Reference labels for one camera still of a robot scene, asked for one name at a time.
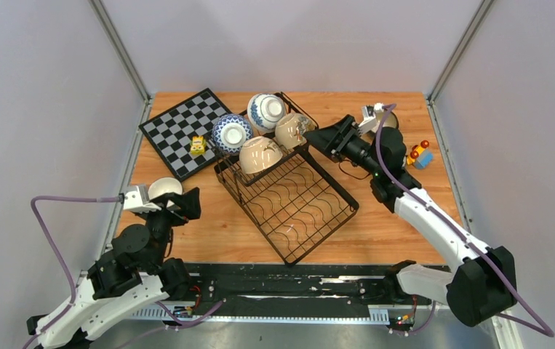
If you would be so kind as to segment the teal white striped bowl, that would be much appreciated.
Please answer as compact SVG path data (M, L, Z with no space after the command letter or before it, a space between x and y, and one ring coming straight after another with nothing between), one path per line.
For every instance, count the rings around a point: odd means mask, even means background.
M157 198L166 193L183 194L183 186L181 182L174 177L162 177L154 181L148 187L149 199Z

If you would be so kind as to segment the black wire dish rack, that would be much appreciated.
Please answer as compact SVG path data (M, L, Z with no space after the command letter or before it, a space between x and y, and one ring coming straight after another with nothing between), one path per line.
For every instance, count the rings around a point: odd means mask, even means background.
M273 95L283 100L286 115L301 113L318 127L317 122L284 93ZM277 143L275 130L260 134L253 125L252 129L252 138L264 136ZM207 145L218 158L217 178L285 265L300 262L359 209L358 202L313 158L307 141L292 149L278 144L283 158L255 174L244 174L239 153L222 153L211 136Z

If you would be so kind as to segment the cream leaf bowl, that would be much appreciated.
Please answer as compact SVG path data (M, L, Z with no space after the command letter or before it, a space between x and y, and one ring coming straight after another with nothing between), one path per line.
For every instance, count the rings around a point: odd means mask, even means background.
M277 164L284 154L278 144L264 136L246 141L239 152L241 170L246 175L262 172Z

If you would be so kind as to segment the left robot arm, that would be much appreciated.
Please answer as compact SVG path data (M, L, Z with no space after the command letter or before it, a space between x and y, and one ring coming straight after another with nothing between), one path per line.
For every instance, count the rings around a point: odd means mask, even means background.
M26 321L38 348L89 348L113 325L137 310L191 293L191 277L180 258L167 257L174 229L201 217L199 188L150 197L145 185L133 185L114 197L36 196L31 209L68 279L71 295L54 311ZM127 226L88 269L72 277L36 206L38 201L120 203L143 219Z

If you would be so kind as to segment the cream painted bowl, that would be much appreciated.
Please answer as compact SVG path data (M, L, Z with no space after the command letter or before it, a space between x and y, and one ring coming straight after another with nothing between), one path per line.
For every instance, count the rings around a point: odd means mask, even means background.
M304 134L315 128L315 123L309 117L291 112L277 122L275 139L285 149L292 149L304 144L306 142Z

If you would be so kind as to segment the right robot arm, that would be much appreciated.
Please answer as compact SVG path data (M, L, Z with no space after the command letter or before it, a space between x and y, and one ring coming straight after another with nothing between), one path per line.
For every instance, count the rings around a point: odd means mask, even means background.
M353 116L346 116L303 136L332 161L350 160L367 171L376 200L408 222L444 258L448 271L411 260L391 267L383 281L383 295L388 300L399 304L416 295L440 302L470 327L517 303L512 253L472 236L439 208L406 170L408 149L398 129L383 127L368 143L359 136Z

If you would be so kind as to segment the dark blue glazed bowl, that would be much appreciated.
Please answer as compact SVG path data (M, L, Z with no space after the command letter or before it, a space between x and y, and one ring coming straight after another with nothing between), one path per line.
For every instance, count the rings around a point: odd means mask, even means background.
M378 125L381 125L382 128L390 127L393 129L399 128L399 120L394 112L390 112L385 117L386 111L381 111L377 113L377 120Z

